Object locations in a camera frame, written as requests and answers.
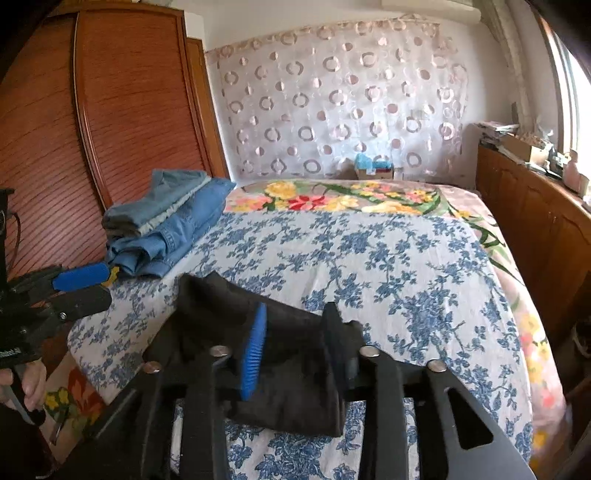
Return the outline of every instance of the blue object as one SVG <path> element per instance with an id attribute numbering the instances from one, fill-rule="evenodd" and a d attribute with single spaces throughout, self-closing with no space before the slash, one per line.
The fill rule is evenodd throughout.
<path id="1" fill-rule="evenodd" d="M 260 303 L 240 365 L 240 396 L 242 400 L 248 400 L 256 390 L 266 336 L 267 304 Z"/>
<path id="2" fill-rule="evenodd" d="M 154 169 L 149 192 L 135 202 L 109 208 L 103 216 L 103 227 L 119 229 L 123 226 L 129 229 L 133 226 L 137 229 L 209 180 L 202 170 Z"/>
<path id="3" fill-rule="evenodd" d="M 60 273 L 51 283 L 57 291 L 75 291 L 109 280 L 109 267 L 103 262 L 72 268 Z"/>
<path id="4" fill-rule="evenodd" d="M 367 155 L 358 153 L 355 157 L 355 168 L 357 170 L 376 170 L 378 168 L 392 168 L 392 162 L 380 158 L 379 160 L 372 160 Z"/>
<path id="5" fill-rule="evenodd" d="M 358 153 L 355 157 L 355 168 L 357 170 L 370 170 L 372 168 L 372 159 L 367 155 Z"/>
<path id="6" fill-rule="evenodd" d="M 108 241 L 106 262 L 132 277 L 163 277 L 217 223 L 234 187 L 230 180 L 211 179 L 151 232 Z"/>

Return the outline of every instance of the window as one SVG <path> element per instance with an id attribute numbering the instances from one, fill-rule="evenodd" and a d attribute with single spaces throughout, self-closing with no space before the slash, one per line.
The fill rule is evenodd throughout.
<path id="1" fill-rule="evenodd" d="M 558 145 L 567 153 L 579 153 L 579 170 L 591 170 L 591 82 L 543 18 L 538 17 L 546 46 L 554 60 L 554 81 L 558 96 Z"/>

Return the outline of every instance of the blue floral bedspread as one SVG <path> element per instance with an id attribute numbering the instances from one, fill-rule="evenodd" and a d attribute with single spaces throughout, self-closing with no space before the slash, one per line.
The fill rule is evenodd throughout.
<path id="1" fill-rule="evenodd" d="M 420 365 L 444 359 L 529 458 L 529 385 L 511 311 L 472 230 L 442 217 L 224 214 L 162 280 L 115 284 L 111 308 L 75 324 L 69 348 L 105 401 L 133 377 L 143 350 L 173 311 L 179 275 L 214 270 L 309 311 L 320 312 L 334 300 L 345 321 L 360 321 L 366 341 L 395 359 Z M 407 407 L 408 455 L 416 465 L 413 410 Z M 337 439 L 229 423 L 233 480 L 354 480 L 364 409 L 364 403 L 349 406 L 345 434 Z"/>

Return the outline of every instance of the cardboard box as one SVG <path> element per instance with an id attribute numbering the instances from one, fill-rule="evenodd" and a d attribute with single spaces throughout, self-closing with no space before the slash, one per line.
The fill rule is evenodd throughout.
<path id="1" fill-rule="evenodd" d="M 548 160 L 548 151 L 537 147 L 528 145 L 523 140 L 520 140 L 513 135 L 505 135 L 501 137 L 501 144 L 509 150 L 513 155 L 523 159 L 526 162 L 532 162 L 540 167 L 543 167 Z"/>
<path id="2" fill-rule="evenodd" d="M 391 168 L 376 168 L 374 172 L 374 174 L 371 174 L 364 168 L 360 170 L 357 168 L 355 169 L 355 173 L 359 180 L 392 180 Z"/>

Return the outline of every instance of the finger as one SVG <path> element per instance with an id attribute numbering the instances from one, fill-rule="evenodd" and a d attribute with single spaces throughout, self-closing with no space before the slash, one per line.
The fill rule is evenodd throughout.
<path id="1" fill-rule="evenodd" d="M 25 374 L 22 376 L 21 380 L 22 391 L 25 392 L 26 397 L 30 397 L 35 392 L 37 384 L 39 383 L 42 365 L 43 363 L 39 361 L 27 364 Z"/>
<path id="2" fill-rule="evenodd" d="M 40 406 L 41 401 L 45 398 L 45 384 L 47 380 L 47 369 L 45 365 L 41 363 L 39 369 L 39 382 L 35 388 L 35 391 L 30 397 L 25 398 L 25 406 L 28 411 L 33 411 L 35 408 Z"/>
<path id="3" fill-rule="evenodd" d="M 12 372 L 8 368 L 0 370 L 0 385 L 12 385 Z"/>

